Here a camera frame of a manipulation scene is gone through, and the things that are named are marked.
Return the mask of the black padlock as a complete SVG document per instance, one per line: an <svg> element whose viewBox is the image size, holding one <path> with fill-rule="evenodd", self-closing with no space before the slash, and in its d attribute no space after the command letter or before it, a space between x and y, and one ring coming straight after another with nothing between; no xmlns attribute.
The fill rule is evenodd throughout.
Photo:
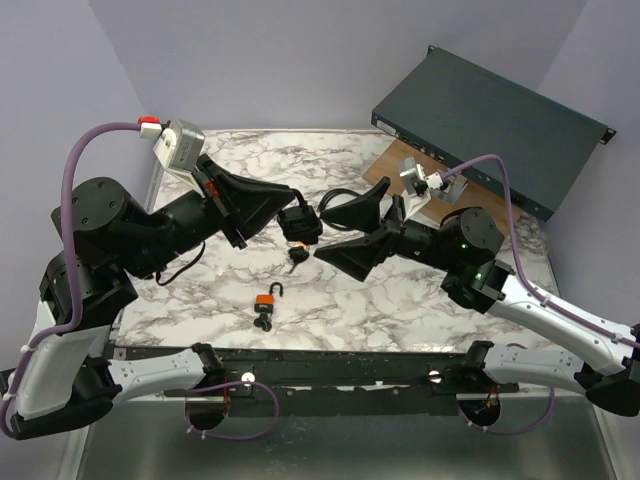
<svg viewBox="0 0 640 480"><path fill-rule="evenodd" d="M277 223L288 242L316 245L323 233L321 220L299 190L293 189L292 192L298 205L279 211Z"/></svg>

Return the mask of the black padlock key bunch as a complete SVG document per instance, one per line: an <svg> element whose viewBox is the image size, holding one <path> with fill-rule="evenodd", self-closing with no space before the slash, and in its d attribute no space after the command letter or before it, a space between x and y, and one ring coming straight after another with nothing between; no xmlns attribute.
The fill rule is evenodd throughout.
<svg viewBox="0 0 640 480"><path fill-rule="evenodd" d="M291 267L288 271L289 274L293 273L298 265L305 262L310 257L310 247L303 243L298 243L288 250L289 260Z"/></svg>

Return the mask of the orange padlock with keys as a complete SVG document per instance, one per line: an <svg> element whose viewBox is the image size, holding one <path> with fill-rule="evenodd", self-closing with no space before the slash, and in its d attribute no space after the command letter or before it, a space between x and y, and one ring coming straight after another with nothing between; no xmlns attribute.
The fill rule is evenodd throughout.
<svg viewBox="0 0 640 480"><path fill-rule="evenodd" d="M276 291L280 297L283 296L283 285L280 282L273 282L267 294L256 296L254 312L257 314L257 317L254 319L254 325L264 332L270 332L272 329L271 318L274 312L274 294Z"/></svg>

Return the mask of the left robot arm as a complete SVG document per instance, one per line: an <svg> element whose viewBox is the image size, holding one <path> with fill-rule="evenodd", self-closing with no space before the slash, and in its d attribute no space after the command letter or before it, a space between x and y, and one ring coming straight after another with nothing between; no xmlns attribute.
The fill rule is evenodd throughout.
<svg viewBox="0 0 640 480"><path fill-rule="evenodd" d="M180 255L223 233L244 248L299 192L244 178L209 157L195 165L196 186L149 213L117 181L100 177L72 193L71 262L48 264L39 287L36 330L24 371L5 370L12 438L26 440L90 425L127 400L163 391L214 393L224 366L210 346L175 354L116 361L98 354L121 311L137 297L134 279L151 279Z"/></svg>

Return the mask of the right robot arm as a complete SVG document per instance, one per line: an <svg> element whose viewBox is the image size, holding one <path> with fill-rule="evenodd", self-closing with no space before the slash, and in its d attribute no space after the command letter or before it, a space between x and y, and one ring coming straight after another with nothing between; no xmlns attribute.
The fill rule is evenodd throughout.
<svg viewBox="0 0 640 480"><path fill-rule="evenodd" d="M437 229L410 219L406 194L393 196L382 213L379 203L389 186L383 178L365 194L323 210L324 222L363 235L321 247L316 258L359 281L393 256L441 270L442 289L460 307L512 321L558 345L556 351L519 353L492 342L474 343L459 370L471 391L494 382L538 384L582 394L619 416L638 415L637 327L591 314L499 260L504 236L481 208L459 210Z"/></svg>

